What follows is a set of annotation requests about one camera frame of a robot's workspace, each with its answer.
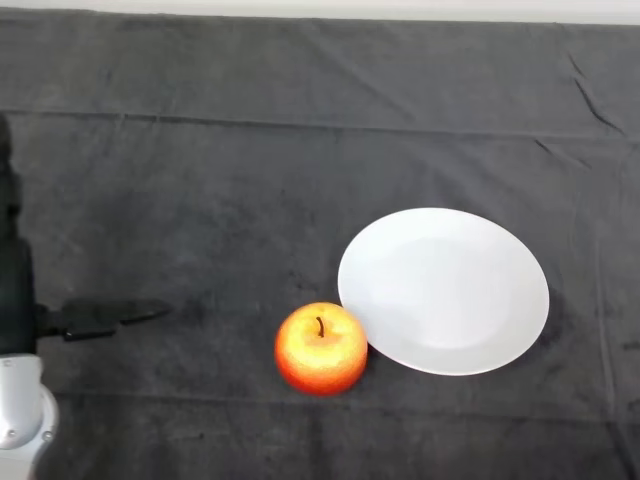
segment black robot arm segment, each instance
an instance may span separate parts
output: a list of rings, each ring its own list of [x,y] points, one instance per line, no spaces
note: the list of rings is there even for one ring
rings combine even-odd
[[[31,253],[18,233],[20,182],[10,157],[9,125],[0,115],[0,356],[35,353],[37,336]]]

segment plate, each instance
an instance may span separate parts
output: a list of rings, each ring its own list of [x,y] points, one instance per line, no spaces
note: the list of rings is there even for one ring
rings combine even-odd
[[[544,272],[520,240],[489,220],[442,208],[404,210],[362,230],[340,262],[338,291],[371,346],[441,375],[515,360],[549,313]]]

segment apple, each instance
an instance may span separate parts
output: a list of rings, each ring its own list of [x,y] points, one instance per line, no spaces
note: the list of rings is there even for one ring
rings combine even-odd
[[[313,395],[347,390],[367,363],[367,337],[360,322],[333,303],[311,303],[280,326],[276,365],[293,387]]]

